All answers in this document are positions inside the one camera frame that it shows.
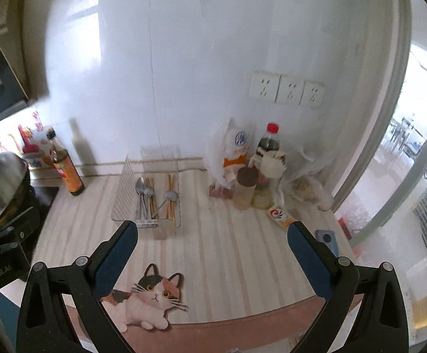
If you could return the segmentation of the clear bag of food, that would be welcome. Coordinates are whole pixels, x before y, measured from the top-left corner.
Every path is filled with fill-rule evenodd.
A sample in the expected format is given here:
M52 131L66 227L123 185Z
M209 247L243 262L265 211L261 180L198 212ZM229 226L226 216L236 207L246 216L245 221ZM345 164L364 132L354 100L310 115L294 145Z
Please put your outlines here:
M331 209L334 199L325 186L335 158L332 151L307 149L303 144L295 146L288 155L280 183L283 195L323 212Z

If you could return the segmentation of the large steel spoon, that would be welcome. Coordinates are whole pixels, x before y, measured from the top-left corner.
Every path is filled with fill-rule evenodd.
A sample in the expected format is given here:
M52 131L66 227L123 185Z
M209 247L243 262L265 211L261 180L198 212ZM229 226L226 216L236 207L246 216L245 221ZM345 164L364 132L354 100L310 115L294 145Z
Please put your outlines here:
M135 190L137 195L139 196L139 220L145 220L146 219L146 202L145 202L145 189L146 189L146 182L143 176L140 176L136 183L135 183Z

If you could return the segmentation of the wooden chopstick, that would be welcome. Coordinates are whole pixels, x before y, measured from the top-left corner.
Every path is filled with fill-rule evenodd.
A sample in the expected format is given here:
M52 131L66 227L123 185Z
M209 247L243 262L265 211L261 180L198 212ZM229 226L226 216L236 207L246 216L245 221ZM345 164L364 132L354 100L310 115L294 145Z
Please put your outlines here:
M145 195L147 197L148 202L149 216L150 218L153 218L154 212L156 211L156 200L153 179L151 177L146 178Z
M171 218L171 189L172 189L172 182L171 182L171 174L168 174L166 177L166 218Z
M171 191L173 191L173 194L171 195L172 200L171 200L171 220L173 222L174 225L176 225L176 202L178 200L178 193L175 190L175 175L171 174L170 175L170 188Z
M152 187L154 189L154 180L152 177L147 178L147 186ZM157 206L157 199L156 199L156 191L154 190L154 196L151 199L151 211L152 211L152 213L154 213L157 208L158 208L158 206Z

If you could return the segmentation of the dark soy sauce bottle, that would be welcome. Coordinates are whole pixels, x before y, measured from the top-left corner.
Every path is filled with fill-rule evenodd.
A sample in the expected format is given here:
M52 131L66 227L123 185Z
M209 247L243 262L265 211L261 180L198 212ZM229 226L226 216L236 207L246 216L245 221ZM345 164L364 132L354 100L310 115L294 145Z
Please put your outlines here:
M68 154L68 150L60 143L53 128L46 131L46 136L51 145L50 157L55 169L70 194L78 196L84 191L85 185Z

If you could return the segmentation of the orange white seasoning packet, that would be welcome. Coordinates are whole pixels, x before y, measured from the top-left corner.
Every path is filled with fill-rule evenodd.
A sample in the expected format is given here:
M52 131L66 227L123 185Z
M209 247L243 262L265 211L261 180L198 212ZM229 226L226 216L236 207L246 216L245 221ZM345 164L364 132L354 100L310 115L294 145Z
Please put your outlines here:
M286 209L283 209L279 205L270 207L267 210L267 215L275 224L280 226L285 231L287 231L289 226L291 226L294 222L298 221L297 218L294 218L289 212L287 212Z

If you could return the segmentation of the red cap cola bottle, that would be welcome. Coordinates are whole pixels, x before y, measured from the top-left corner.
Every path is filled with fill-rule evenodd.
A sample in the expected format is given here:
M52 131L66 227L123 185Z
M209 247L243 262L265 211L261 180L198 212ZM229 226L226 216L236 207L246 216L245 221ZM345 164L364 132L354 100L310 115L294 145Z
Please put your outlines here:
M278 139L279 125L268 123L266 133L261 137L256 155L250 165L259 171L253 194L253 207L269 209L276 197L281 177L285 170L285 154Z

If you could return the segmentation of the round bowl steel spoon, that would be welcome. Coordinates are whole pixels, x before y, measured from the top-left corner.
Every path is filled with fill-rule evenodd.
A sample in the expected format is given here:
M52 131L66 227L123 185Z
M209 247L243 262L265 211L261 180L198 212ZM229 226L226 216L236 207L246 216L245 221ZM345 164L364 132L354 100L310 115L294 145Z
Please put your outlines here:
M143 205L145 209L146 219L151 219L151 199L154 196L154 189L152 187L145 187L143 190Z

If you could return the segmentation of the white plastic bag with logo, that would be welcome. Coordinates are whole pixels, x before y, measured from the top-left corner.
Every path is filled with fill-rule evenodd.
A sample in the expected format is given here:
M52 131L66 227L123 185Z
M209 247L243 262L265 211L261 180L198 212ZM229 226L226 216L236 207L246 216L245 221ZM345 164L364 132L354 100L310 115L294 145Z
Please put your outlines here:
M211 178L211 198L232 198L237 171L247 163L250 138L251 131L238 125L234 118L226 120L209 136L203 163Z

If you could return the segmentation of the white wall socket panel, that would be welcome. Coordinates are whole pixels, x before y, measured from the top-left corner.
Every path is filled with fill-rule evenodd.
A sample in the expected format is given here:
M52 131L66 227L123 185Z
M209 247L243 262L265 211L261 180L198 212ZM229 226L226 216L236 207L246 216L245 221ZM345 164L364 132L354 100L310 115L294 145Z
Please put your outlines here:
M321 105L325 84L303 78L263 71L253 72L248 97L274 104L295 104L309 108Z

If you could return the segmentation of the cat pattern striped table mat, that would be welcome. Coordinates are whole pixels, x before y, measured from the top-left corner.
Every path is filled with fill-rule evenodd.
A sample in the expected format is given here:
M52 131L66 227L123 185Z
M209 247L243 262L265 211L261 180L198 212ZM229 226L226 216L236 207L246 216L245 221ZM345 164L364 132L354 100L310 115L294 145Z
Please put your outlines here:
M51 205L33 258L48 266L91 254L129 218L134 205L124 176L85 179L73 196L61 189ZM186 311L168 314L170 327L131 326L125 338L137 352L227 352L256 348L287 352L323 306L288 248L285 231L264 210L235 209L208 195L205 171L179 173L179 227L139 232L117 289L126 291L150 263L164 276L181 272Z

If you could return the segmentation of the patterned handle steel spoon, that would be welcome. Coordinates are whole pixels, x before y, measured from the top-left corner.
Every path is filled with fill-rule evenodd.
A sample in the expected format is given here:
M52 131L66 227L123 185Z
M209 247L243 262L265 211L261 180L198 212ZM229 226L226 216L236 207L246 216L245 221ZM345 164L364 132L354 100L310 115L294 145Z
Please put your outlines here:
M160 209L162 209L162 207L166 204L166 192L163 195L163 202L158 206L156 211L151 215L152 219L155 219L155 217L158 215ZM179 194L176 191L171 190L171 202L176 202L178 200L178 198L179 198Z

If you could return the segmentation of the steel pot lid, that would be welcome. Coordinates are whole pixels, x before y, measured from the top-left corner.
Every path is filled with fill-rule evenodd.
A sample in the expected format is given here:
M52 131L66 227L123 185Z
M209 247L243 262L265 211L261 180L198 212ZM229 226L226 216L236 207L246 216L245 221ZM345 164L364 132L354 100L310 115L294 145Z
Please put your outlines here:
M29 193L29 165L17 154L0 153L0 224L12 218Z

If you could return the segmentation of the brown lid plastic jar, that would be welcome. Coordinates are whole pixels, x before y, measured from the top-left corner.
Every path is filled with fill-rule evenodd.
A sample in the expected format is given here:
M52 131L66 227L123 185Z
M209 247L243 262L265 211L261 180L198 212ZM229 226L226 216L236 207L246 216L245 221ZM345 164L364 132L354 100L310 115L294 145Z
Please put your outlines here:
M251 206L259 171L253 167L244 166L237 171L237 179L233 188L233 206L246 210Z

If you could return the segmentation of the blue smartphone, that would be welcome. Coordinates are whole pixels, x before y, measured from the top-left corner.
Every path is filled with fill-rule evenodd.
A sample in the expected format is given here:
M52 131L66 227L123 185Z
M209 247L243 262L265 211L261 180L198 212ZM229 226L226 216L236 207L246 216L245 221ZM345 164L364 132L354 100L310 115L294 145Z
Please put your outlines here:
M315 231L315 237L318 242L324 243L335 257L340 256L339 245L334 231L328 229L317 229Z

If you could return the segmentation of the clear plastic utensil tray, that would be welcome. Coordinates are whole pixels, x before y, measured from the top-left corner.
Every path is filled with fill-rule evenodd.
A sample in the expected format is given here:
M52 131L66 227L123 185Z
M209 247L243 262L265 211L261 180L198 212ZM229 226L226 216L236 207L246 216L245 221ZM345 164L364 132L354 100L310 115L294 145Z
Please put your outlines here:
M142 147L126 156L111 219L174 233L181 226L179 149Z

